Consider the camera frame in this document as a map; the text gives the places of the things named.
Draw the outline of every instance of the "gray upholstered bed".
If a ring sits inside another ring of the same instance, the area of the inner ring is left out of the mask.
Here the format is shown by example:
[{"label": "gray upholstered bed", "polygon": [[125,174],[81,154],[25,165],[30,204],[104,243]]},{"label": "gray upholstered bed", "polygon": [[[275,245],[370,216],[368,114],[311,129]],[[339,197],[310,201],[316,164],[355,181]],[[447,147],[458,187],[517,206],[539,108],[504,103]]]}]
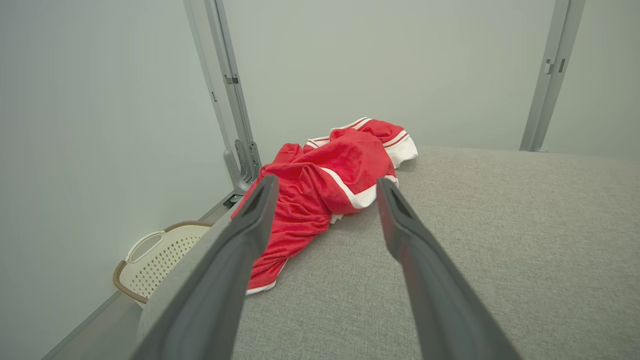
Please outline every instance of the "gray upholstered bed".
[{"label": "gray upholstered bed", "polygon": [[[419,148],[400,190],[525,358],[640,358],[640,164]],[[142,313],[144,336],[228,212]],[[345,216],[244,303],[236,359],[420,357],[378,210]]]}]

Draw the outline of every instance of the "white sleeve trim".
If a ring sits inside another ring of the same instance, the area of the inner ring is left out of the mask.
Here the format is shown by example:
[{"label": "white sleeve trim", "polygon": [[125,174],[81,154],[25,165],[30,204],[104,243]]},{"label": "white sleeve trim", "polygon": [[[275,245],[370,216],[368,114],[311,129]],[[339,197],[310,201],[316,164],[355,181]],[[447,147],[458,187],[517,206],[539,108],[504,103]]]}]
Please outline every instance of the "white sleeve trim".
[{"label": "white sleeve trim", "polygon": [[336,221],[342,220],[343,216],[344,216],[344,214],[331,214],[331,221],[329,223],[330,224],[335,224]]},{"label": "white sleeve trim", "polygon": [[[354,194],[351,191],[351,189],[349,189],[349,187],[344,184],[344,181],[342,181],[340,176],[338,174],[336,174],[335,171],[331,170],[330,168],[325,168],[325,167],[321,167],[321,169],[324,172],[326,172],[327,174],[329,174],[329,176],[331,176],[333,178],[335,183],[338,184],[338,186],[344,192],[344,194],[347,195],[347,198],[349,199],[351,205],[354,208],[356,208],[356,209],[364,209],[364,208],[368,207],[369,205],[373,204],[373,202],[376,200],[376,185],[375,184],[373,184],[368,189],[363,190],[362,192]],[[392,176],[392,175],[387,175],[387,176],[385,176],[385,178],[391,180],[396,186],[398,185],[397,177]]]},{"label": "white sleeve trim", "polygon": [[406,131],[405,131],[405,130],[402,130],[402,131],[400,131],[400,132],[398,133],[398,135],[396,135],[396,137],[394,137],[393,139],[391,139],[391,140],[389,140],[389,141],[387,141],[387,142],[383,142],[383,143],[382,143],[382,146],[385,146],[385,147],[391,147],[391,146],[395,145],[395,144],[396,144],[396,142],[398,142],[398,140],[402,139],[402,137],[403,137],[404,135],[406,135]]},{"label": "white sleeve trim", "polygon": [[361,127],[364,126],[364,124],[368,123],[370,120],[372,120],[372,118],[369,117],[361,117],[358,120],[350,123],[349,125],[345,125],[345,126],[341,126],[341,127],[334,127],[333,129],[329,130],[329,136],[324,136],[324,137],[320,137],[320,138],[313,138],[313,139],[308,139],[307,140],[307,145],[313,147],[314,149],[319,148],[322,145],[326,145],[329,143],[329,137],[331,137],[331,132],[333,130],[336,129],[347,129],[348,127],[352,127],[353,129],[360,129]]},{"label": "white sleeve trim", "polygon": [[394,168],[398,168],[404,161],[418,157],[418,149],[415,148],[415,144],[410,136],[407,136],[394,145],[386,147],[385,150],[389,158],[391,158]]},{"label": "white sleeve trim", "polygon": [[[278,272],[278,275],[276,275],[276,277],[278,277],[280,275],[280,273],[282,272],[282,269],[284,269],[284,266],[287,264],[287,261],[289,261],[289,259],[286,259],[284,261],[284,264],[282,264],[282,268],[280,268],[280,271]],[[249,289],[249,290],[246,291],[246,293],[244,295],[247,296],[247,295],[259,293],[260,291],[271,290],[271,289],[273,289],[274,286],[276,286],[276,282],[277,282],[277,280],[273,281],[271,284],[267,284],[265,286],[260,286],[259,288]]]}]

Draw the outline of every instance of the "hinge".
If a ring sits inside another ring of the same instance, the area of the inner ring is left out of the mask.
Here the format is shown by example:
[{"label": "hinge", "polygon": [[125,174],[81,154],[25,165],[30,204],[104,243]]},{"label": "hinge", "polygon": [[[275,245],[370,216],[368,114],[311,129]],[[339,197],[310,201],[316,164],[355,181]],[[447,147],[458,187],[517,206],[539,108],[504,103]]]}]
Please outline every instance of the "hinge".
[{"label": "hinge", "polygon": [[233,196],[231,196],[230,198],[228,198],[228,199],[227,199],[227,201],[225,201],[225,202],[223,203],[223,205],[224,205],[227,209],[230,209],[230,208],[233,208],[233,207],[234,207],[234,205],[235,205],[238,201],[240,201],[241,199],[242,199],[242,195],[239,195],[239,194],[233,194]]},{"label": "hinge", "polygon": [[235,77],[235,78],[228,78],[228,77],[225,75],[225,81],[227,82],[227,84],[237,84],[237,83],[238,83],[238,78],[237,78],[237,77]]}]

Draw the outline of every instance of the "brown rope rim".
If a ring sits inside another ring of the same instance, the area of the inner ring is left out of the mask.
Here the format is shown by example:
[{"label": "brown rope rim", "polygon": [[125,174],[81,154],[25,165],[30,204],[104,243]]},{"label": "brown rope rim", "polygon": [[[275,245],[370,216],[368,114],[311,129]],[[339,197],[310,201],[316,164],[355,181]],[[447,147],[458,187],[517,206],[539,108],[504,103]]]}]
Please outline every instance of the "brown rope rim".
[{"label": "brown rope rim", "polygon": [[[171,230],[174,230],[180,226],[187,226],[187,225],[199,225],[199,226],[207,226],[207,227],[212,227],[213,223],[210,222],[201,222],[201,221],[183,221],[183,222],[179,222],[177,224],[173,224],[170,227],[167,227],[166,229],[164,229],[163,231],[168,233]],[[128,297],[132,298],[133,300],[137,301],[137,302],[141,302],[142,304],[146,304],[147,301],[149,301],[148,297],[144,297],[142,295],[138,295],[135,292],[131,291],[128,287],[124,286],[124,284],[122,284],[122,282],[120,282],[120,274],[122,274],[122,270],[124,270],[124,267],[127,266],[127,262],[122,260],[118,266],[116,266],[116,270],[113,272],[113,284],[116,286],[116,288],[118,288],[118,290],[120,290],[124,295],[127,295]]]},{"label": "brown rope rim", "polygon": [[124,295],[127,295],[128,297],[132,298],[133,300],[137,301],[137,302],[141,302],[143,304],[146,304],[147,301],[149,300],[148,298],[142,296],[142,295],[138,295],[135,292],[129,290],[126,286],[124,286],[121,282],[120,282],[120,274],[122,274],[122,270],[124,269],[124,267],[127,266],[127,262],[122,260],[118,266],[116,267],[116,270],[113,272],[113,284],[116,286],[116,288],[118,288],[118,290],[122,291],[122,293]]}]

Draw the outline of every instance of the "white plastic basket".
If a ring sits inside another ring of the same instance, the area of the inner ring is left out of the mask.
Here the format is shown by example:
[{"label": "white plastic basket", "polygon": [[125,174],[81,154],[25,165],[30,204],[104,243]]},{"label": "white plastic basket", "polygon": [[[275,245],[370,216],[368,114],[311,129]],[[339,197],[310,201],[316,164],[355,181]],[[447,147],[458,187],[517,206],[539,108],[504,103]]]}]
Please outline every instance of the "white plastic basket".
[{"label": "white plastic basket", "polygon": [[[113,284],[125,295],[137,301],[140,306],[146,304],[166,274],[212,225],[205,222],[185,221],[142,237],[116,267],[113,272]],[[144,254],[136,259],[132,258],[136,250],[152,242],[155,244],[151,245]]]}]

